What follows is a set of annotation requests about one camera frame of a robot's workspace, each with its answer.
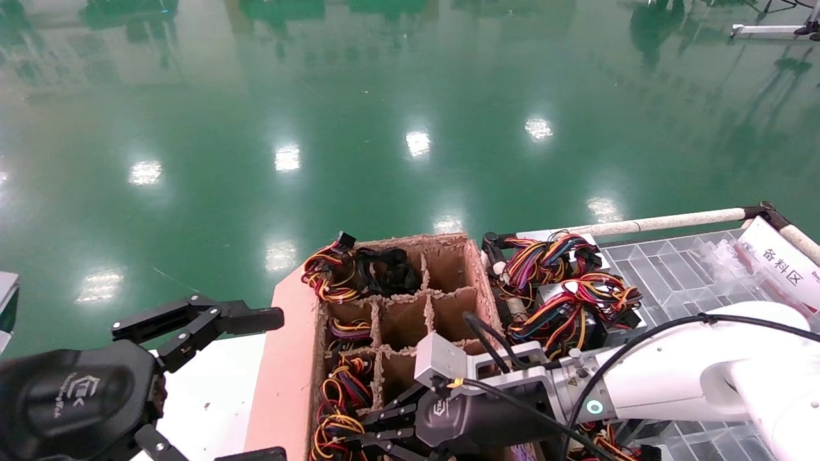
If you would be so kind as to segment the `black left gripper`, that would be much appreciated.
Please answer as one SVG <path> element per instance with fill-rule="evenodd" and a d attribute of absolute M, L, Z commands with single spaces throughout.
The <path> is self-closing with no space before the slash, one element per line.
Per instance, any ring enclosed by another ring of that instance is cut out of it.
<path fill-rule="evenodd" d="M 223 334 L 272 332 L 284 321 L 279 307 L 191 295 L 116 321 L 117 342 L 107 347 L 4 360 L 2 459 L 129 460 L 142 449 L 152 460 L 188 460 L 155 427 L 167 397 L 162 371 L 179 371 Z M 156 358 L 137 345 L 167 334 Z M 287 453 L 270 447 L 214 460 L 287 460 Z"/>

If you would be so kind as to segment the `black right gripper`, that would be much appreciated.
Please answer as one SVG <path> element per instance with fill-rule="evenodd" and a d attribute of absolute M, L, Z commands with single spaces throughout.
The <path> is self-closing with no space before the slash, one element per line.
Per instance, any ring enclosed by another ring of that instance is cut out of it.
<path fill-rule="evenodd" d="M 348 448 L 368 459 L 448 460 L 449 450 L 496 450 L 560 436 L 556 426 L 534 414 L 554 416 L 542 382 L 513 386 L 505 393 L 528 409 L 490 393 L 456 396 L 451 391 L 445 399 L 415 384 L 361 421 L 366 430 L 393 431 L 352 433 Z"/>

